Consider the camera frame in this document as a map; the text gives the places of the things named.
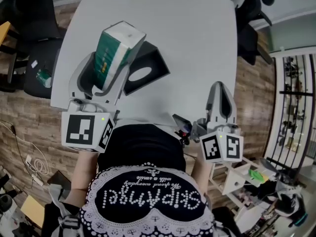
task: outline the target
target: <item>human arm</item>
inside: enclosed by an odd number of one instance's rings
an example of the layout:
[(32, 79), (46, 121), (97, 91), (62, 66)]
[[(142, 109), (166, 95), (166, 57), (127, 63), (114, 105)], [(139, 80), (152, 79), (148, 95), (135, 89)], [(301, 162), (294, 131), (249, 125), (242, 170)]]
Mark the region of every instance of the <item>human arm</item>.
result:
[(204, 161), (202, 152), (199, 152), (191, 176), (196, 181), (202, 194), (207, 193), (208, 181), (212, 166), (212, 163), (209, 164)]
[(65, 203), (77, 207), (84, 205), (88, 186), (96, 175), (98, 154), (91, 152), (79, 152), (79, 157), (73, 173), (71, 191)]

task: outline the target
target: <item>person's left arm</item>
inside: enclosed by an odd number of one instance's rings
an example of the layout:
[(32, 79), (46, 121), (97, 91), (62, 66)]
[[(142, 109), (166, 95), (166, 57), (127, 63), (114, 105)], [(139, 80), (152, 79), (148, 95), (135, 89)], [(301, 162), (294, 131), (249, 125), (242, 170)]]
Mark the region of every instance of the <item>person's left arm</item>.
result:
[(77, 207), (84, 205), (88, 186), (96, 175), (98, 154), (91, 152), (79, 152), (79, 157), (73, 173), (71, 191), (65, 203)]

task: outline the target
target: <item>baseboard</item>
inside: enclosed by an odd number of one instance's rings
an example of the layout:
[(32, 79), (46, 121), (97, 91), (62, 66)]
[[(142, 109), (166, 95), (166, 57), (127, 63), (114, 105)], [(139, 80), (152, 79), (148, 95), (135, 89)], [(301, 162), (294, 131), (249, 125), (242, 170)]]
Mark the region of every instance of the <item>baseboard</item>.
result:
[(61, 6), (61, 5), (66, 5), (74, 2), (80, 2), (81, 0), (60, 0), (57, 2), (54, 2), (54, 7), (56, 6)]

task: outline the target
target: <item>white lace trim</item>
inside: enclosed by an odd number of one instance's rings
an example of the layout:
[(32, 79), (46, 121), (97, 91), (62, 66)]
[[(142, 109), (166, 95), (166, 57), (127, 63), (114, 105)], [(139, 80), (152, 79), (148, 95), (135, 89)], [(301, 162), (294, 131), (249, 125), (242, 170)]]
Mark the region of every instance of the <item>white lace trim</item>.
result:
[[(212, 222), (214, 219), (213, 214), (207, 206), (205, 207), (204, 214), (201, 217), (189, 222), (170, 219), (156, 208), (151, 209), (144, 218), (125, 224), (115, 223), (101, 216), (96, 207), (95, 198), (97, 196), (97, 192), (104, 186), (104, 184), (123, 173), (141, 171), (148, 168), (154, 168), (157, 171), (174, 174), (192, 184), (199, 192), (197, 184), (188, 174), (175, 169), (156, 168), (151, 166), (123, 166), (114, 167), (100, 172), (89, 185), (89, 193), (86, 197), (87, 203), (80, 211), (81, 221), (84, 225), (86, 225), (87, 229), (91, 231), (91, 234), (98, 237), (140, 237), (143, 234), (151, 235), (151, 237), (165, 237), (162, 234), (172, 234), (176, 237), (200, 237), (202, 234), (212, 233)], [(205, 204), (205, 197), (202, 196), (200, 192), (199, 194), (201, 202)], [(157, 227), (160, 233), (155, 232), (155, 227)]]

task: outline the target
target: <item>green and white package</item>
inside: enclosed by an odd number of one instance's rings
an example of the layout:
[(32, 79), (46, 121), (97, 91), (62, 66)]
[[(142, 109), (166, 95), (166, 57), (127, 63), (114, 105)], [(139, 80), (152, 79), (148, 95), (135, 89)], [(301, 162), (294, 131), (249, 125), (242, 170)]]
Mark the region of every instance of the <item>green and white package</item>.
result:
[(105, 29), (95, 52), (95, 85), (106, 90), (115, 74), (135, 59), (146, 34), (121, 21)]

